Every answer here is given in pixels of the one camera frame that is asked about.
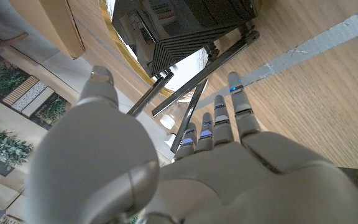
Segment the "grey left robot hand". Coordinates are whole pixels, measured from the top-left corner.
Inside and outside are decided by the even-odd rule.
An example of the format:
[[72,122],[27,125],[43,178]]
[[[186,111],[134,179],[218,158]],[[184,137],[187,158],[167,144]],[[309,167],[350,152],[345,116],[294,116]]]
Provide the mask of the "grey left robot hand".
[[92,69],[77,104],[30,165],[27,223],[358,223],[358,188],[331,161],[261,131],[236,72],[239,141],[221,96],[160,167],[143,125],[119,111],[111,72]]

